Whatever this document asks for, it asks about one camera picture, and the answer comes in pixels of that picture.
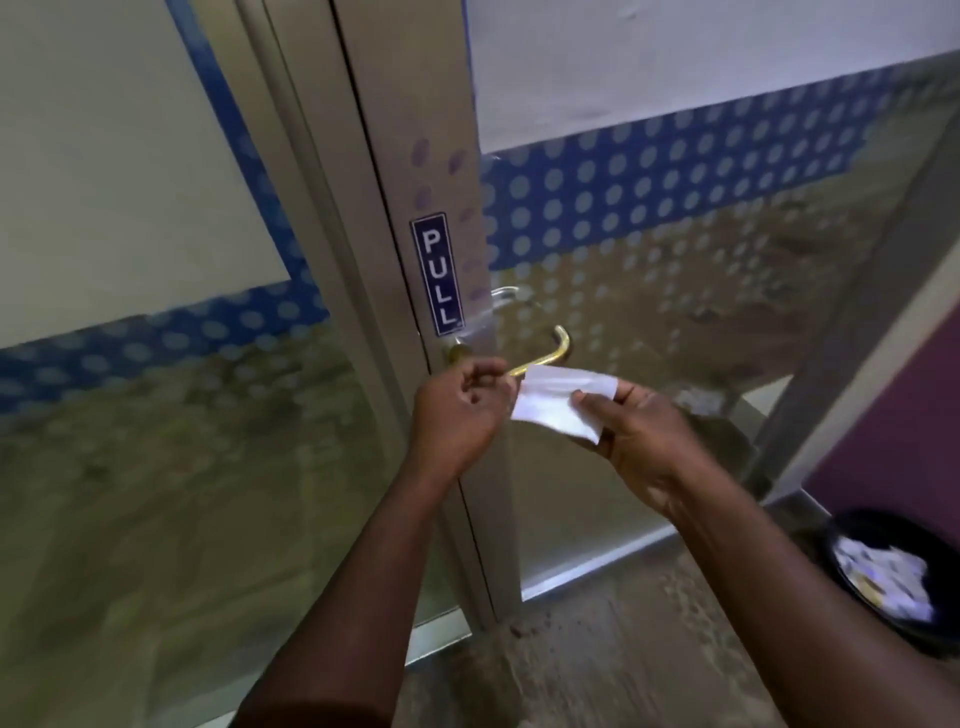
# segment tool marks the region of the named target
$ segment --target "right hand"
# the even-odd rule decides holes
[[[703,479],[726,479],[680,410],[652,389],[620,379],[612,400],[578,390],[572,403],[604,426],[600,443],[585,447],[610,460],[627,487],[668,519]]]

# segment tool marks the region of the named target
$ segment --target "paper towel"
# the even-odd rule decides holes
[[[520,382],[511,418],[582,437],[596,445],[600,442],[603,426],[574,409],[570,395],[579,389],[612,400],[616,394],[616,384],[615,376],[535,364]]]

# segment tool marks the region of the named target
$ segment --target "wall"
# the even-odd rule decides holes
[[[960,307],[807,481],[829,511],[885,508],[960,544]]]
[[[467,0],[483,152],[960,48],[955,0]]]
[[[0,86],[0,348],[289,278],[162,3],[5,2]]]

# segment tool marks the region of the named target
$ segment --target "left hand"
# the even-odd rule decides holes
[[[514,409],[516,379],[503,359],[461,359],[427,379],[414,400],[404,467],[449,486],[490,446]]]

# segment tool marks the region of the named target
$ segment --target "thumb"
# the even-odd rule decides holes
[[[589,395],[579,389],[570,398],[573,406],[591,417],[607,429],[617,433],[627,430],[627,410],[622,404],[608,400],[603,395]]]

